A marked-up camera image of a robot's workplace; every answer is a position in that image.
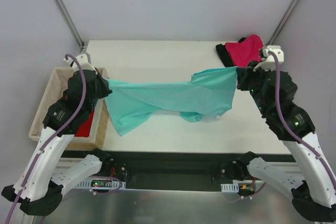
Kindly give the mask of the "pink t shirt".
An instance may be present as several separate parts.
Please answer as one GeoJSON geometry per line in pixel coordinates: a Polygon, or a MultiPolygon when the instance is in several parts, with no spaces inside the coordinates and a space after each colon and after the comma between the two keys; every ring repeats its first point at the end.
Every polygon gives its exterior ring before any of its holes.
{"type": "Polygon", "coordinates": [[[227,42],[226,50],[233,64],[238,67],[246,67],[251,61],[261,62],[259,50],[264,46],[258,35],[251,35],[242,42],[227,42]]]}

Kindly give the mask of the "wicker basket with cloth liner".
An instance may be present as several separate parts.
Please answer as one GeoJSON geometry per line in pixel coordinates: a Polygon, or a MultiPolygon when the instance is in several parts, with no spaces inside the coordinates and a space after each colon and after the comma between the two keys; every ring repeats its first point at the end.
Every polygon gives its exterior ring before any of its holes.
{"type": "MultiPolygon", "coordinates": [[[[45,92],[29,130],[29,138],[33,141],[39,141],[41,130],[43,128],[43,119],[47,114],[47,110],[62,97],[63,92],[67,89],[68,79],[72,75],[73,70],[70,67],[56,67],[52,70],[45,92]]],[[[103,148],[109,120],[109,112],[104,99],[100,99],[97,102],[94,112],[95,114],[92,121],[90,136],[88,138],[74,137],[66,147],[67,150],[90,151],[95,148],[103,148]]]]}

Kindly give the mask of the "teal t shirt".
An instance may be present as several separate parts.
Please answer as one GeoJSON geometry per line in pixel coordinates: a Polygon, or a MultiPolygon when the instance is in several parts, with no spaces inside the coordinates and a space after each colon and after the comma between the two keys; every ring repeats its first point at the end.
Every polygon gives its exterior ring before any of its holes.
{"type": "Polygon", "coordinates": [[[183,82],[131,83],[109,79],[112,92],[105,102],[116,132],[124,136],[157,111],[177,112],[191,123],[223,116],[232,108],[236,83],[236,67],[207,69],[183,82]]]}

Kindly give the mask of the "black t shirt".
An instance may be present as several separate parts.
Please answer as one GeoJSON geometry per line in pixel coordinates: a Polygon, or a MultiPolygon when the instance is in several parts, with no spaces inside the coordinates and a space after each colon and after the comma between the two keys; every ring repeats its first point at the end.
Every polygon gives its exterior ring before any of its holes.
{"type": "Polygon", "coordinates": [[[244,46],[240,45],[246,39],[246,37],[242,37],[238,42],[229,42],[228,49],[226,48],[226,45],[216,45],[215,49],[217,55],[225,67],[238,66],[240,68],[244,68],[248,65],[245,55],[246,50],[244,46]]]}

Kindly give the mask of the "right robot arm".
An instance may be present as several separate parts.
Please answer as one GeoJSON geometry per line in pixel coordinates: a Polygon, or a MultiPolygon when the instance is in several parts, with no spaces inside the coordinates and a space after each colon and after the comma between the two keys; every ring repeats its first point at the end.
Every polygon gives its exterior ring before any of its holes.
{"type": "Polygon", "coordinates": [[[248,91],[262,118],[290,151],[302,173],[294,177],[247,152],[226,167],[227,176],[256,177],[291,200],[295,210],[313,222],[335,222],[335,174],[318,141],[308,113],[293,102],[297,85],[283,71],[256,70],[255,62],[237,68],[237,89],[248,91]]]}

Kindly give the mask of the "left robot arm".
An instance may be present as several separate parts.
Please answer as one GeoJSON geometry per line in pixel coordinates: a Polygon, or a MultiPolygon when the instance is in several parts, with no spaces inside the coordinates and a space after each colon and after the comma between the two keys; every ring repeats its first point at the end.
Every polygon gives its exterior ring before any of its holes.
{"type": "Polygon", "coordinates": [[[62,97],[47,110],[40,139],[21,178],[3,188],[1,195],[30,216],[47,216],[63,197],[91,175],[111,176],[111,157],[102,150],[108,120],[104,98],[111,94],[98,69],[77,70],[68,80],[62,97]],[[88,149],[87,156],[64,172],[54,169],[64,150],[84,126],[92,143],[73,144],[88,149]]]}

